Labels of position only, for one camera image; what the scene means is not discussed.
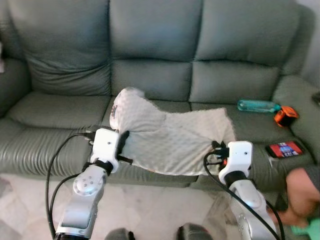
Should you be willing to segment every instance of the sofa armrest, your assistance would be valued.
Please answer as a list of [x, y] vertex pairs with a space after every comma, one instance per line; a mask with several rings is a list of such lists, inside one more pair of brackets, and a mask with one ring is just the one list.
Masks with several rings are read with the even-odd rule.
[[282, 106], [290, 106], [299, 118], [290, 126], [294, 135], [300, 138], [312, 153], [317, 164], [320, 163], [320, 106], [312, 100], [319, 88], [296, 75], [280, 79], [272, 101]]
[[0, 73], [0, 118], [31, 90], [30, 73], [26, 63], [6, 58], [4, 73]]

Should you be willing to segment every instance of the phone screen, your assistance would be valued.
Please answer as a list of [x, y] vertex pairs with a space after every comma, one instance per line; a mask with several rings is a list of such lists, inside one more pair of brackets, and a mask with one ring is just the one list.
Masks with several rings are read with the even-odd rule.
[[288, 158], [303, 154], [302, 148], [294, 141], [280, 142], [269, 145], [268, 147], [268, 152], [270, 154], [273, 153], [271, 156], [276, 158]]

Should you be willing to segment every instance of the sofa backrest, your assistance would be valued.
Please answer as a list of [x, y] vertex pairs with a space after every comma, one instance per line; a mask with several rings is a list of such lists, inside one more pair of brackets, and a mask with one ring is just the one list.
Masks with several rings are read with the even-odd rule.
[[301, 70], [314, 22], [292, 0], [7, 1], [33, 88], [60, 95], [269, 100]]

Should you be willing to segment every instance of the green object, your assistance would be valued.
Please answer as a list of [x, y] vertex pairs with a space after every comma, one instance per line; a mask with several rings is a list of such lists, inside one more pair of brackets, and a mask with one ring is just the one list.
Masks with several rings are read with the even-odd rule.
[[256, 113], [275, 113], [281, 109], [279, 104], [260, 100], [239, 100], [237, 107], [240, 111]]
[[291, 226], [291, 230], [295, 235], [309, 235], [311, 240], [320, 239], [320, 217], [312, 219], [309, 226], [301, 228]]

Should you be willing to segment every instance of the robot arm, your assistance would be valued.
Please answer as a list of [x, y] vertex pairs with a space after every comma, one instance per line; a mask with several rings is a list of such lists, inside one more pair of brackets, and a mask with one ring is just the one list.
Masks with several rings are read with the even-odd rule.
[[91, 238], [106, 180], [119, 167], [116, 159], [119, 139], [118, 132], [105, 128], [96, 131], [92, 164], [73, 182], [72, 197], [56, 230], [55, 240]]
[[[219, 173], [219, 180], [249, 205], [271, 228], [276, 227], [269, 217], [266, 200], [247, 179], [251, 165], [253, 145], [248, 141], [234, 141], [228, 144], [229, 157], [224, 169]], [[271, 232], [234, 197], [230, 200], [230, 208], [236, 217], [241, 238], [243, 240], [273, 240]]]

